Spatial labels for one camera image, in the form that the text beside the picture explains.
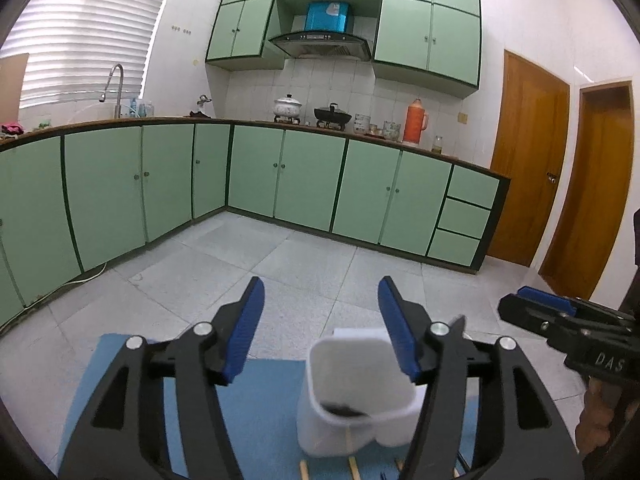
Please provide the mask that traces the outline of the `person right hand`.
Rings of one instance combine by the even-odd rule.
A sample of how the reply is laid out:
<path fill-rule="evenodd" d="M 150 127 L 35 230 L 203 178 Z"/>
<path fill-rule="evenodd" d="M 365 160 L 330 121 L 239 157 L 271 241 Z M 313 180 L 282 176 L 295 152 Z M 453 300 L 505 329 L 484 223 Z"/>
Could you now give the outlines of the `person right hand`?
<path fill-rule="evenodd" d="M 602 448 L 610 440 L 608 426 L 614 418 L 614 411 L 604 402 L 603 382 L 590 378 L 584 396 L 584 408 L 575 429 L 576 446 L 579 453 L 588 455 Z"/>

